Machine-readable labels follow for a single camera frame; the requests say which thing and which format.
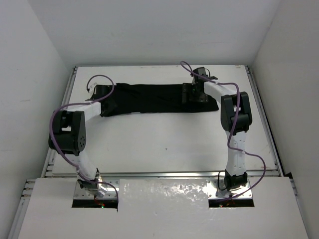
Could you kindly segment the black t-shirt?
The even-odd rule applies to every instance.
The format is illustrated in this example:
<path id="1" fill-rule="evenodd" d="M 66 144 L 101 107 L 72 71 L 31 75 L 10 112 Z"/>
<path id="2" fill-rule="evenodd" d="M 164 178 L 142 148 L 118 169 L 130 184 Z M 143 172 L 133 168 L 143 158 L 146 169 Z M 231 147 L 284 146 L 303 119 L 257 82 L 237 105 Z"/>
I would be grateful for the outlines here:
<path id="1" fill-rule="evenodd" d="M 112 94 L 117 108 L 112 116 L 132 113 L 201 113 L 219 110 L 217 102 L 209 96 L 207 103 L 182 103 L 182 85 L 130 85 L 117 83 Z"/>

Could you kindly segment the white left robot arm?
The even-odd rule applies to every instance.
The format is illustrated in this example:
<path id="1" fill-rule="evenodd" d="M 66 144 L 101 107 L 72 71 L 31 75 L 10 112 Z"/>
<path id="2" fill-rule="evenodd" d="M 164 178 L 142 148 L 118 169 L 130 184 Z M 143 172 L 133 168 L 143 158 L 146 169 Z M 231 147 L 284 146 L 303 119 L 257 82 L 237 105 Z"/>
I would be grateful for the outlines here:
<path id="1" fill-rule="evenodd" d="M 55 150 L 77 173 L 80 187 L 95 198 L 103 198 L 109 188 L 118 191 L 111 183 L 104 182 L 100 171 L 91 162 L 85 147 L 86 123 L 104 112 L 103 103 L 113 93 L 115 86 L 98 85 L 91 99 L 71 103 L 56 109 L 49 123 L 49 147 Z"/>

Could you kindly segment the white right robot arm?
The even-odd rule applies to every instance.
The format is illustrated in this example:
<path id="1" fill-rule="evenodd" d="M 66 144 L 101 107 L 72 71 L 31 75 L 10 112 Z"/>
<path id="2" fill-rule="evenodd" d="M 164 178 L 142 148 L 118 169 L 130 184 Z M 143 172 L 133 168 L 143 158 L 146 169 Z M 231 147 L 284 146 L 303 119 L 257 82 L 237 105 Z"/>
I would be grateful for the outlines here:
<path id="1" fill-rule="evenodd" d="M 227 136 L 227 164 L 224 185 L 220 191 L 231 191 L 246 186 L 248 175 L 245 166 L 246 133 L 252 124 L 249 96 L 240 91 L 238 84 L 223 83 L 215 76 L 206 74 L 205 67 L 192 69 L 182 65 L 193 78 L 183 84 L 182 103 L 207 103 L 212 97 L 220 103 L 220 121 Z"/>

